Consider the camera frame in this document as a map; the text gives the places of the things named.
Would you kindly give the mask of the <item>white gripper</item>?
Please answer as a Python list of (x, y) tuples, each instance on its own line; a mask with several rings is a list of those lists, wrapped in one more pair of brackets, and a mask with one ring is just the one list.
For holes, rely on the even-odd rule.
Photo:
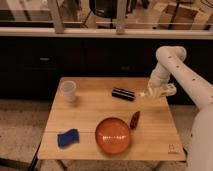
[(147, 97), (152, 99), (158, 99), (161, 97), (173, 96), (176, 94), (177, 89), (173, 83), (163, 84), (160, 87), (148, 87), (148, 92), (139, 92), (140, 97)]

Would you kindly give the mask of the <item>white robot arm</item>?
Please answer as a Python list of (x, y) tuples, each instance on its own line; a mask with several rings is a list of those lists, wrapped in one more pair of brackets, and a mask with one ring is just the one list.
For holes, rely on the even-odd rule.
[(191, 129), (186, 171), (213, 171), (213, 84), (186, 66), (182, 46), (161, 46), (157, 65), (150, 75), (147, 92), (153, 98), (174, 95), (168, 82), (173, 76), (199, 109)]

